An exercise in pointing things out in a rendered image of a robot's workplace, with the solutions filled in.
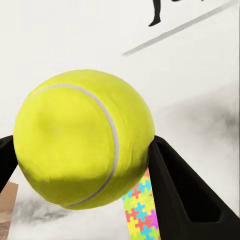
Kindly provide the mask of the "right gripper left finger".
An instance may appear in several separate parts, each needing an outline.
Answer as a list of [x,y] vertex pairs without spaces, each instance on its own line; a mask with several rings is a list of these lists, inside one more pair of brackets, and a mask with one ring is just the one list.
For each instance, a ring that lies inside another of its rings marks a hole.
[[0,192],[3,191],[18,165],[14,147],[14,135],[0,138]]

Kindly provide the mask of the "tennis ball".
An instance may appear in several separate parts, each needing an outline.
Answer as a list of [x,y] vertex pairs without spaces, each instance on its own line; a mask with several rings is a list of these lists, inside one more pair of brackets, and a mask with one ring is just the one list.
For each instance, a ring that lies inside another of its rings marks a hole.
[[156,135],[149,106],[114,74],[77,69],[53,76],[15,119],[18,165],[48,202],[69,210],[114,203],[149,169]]

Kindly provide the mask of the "jigsaw puzzle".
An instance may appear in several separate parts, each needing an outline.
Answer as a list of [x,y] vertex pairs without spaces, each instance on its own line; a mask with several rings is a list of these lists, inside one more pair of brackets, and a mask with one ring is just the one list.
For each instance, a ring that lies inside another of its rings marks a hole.
[[131,240],[161,240],[149,169],[122,197]]

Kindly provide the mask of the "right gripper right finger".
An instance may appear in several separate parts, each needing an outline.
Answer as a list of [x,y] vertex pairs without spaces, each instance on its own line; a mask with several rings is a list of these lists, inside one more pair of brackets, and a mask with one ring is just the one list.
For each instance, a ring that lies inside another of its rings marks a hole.
[[149,176],[160,240],[240,240],[240,218],[162,137]]

